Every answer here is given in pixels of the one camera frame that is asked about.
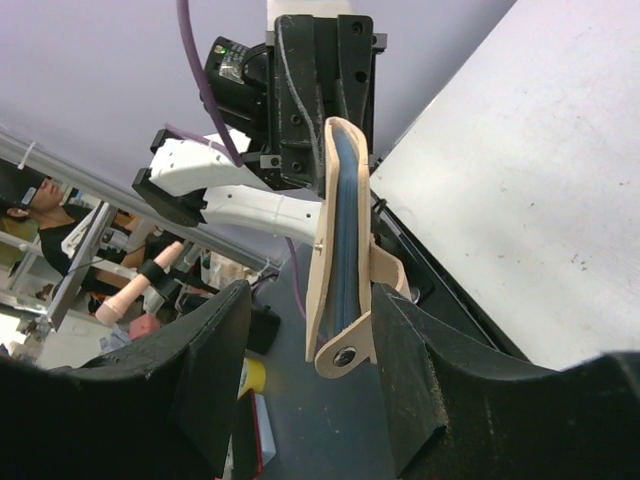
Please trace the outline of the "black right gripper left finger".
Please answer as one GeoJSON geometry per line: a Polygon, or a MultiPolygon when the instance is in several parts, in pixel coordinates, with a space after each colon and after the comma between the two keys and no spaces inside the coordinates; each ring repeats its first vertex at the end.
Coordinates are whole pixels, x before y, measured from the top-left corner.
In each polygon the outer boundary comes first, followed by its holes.
{"type": "Polygon", "coordinates": [[[237,281],[84,365],[1,361],[5,479],[213,479],[231,435],[251,320],[237,281]]]}

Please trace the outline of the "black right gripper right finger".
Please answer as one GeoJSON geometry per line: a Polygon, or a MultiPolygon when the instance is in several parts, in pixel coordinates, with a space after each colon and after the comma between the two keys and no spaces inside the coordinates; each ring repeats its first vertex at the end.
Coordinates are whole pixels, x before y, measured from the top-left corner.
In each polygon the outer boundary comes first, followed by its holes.
{"type": "Polygon", "coordinates": [[[553,371],[483,345],[378,284],[372,329],[401,479],[635,479],[639,356],[553,371]]]}

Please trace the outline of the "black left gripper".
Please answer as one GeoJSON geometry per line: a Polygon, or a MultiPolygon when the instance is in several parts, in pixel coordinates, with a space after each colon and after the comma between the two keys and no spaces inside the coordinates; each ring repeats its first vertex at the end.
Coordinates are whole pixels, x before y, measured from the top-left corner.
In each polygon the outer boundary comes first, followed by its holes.
{"type": "Polygon", "coordinates": [[[267,152],[288,189],[325,188],[324,124],[348,120],[373,150],[376,60],[387,47],[367,15],[285,14],[267,41],[267,152]]]}

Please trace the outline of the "beige leather card holder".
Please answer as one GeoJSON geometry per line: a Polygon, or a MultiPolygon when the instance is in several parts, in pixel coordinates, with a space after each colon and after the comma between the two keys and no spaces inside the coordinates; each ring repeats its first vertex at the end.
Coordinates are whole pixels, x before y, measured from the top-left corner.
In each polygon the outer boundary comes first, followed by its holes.
{"type": "Polygon", "coordinates": [[[378,246],[371,229],[368,145],[346,119],[324,126],[325,199],[314,240],[306,295],[305,360],[327,379],[375,363],[372,285],[411,297],[402,262],[378,246]]]}

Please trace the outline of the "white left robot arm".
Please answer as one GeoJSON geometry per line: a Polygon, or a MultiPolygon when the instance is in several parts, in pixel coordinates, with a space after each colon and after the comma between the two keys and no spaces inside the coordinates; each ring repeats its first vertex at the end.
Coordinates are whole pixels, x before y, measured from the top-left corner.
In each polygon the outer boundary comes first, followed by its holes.
{"type": "Polygon", "coordinates": [[[200,98],[220,138],[166,126],[134,190],[184,227],[367,243],[376,58],[385,47],[373,19],[358,14],[284,14],[252,47],[217,38],[200,98]]]}

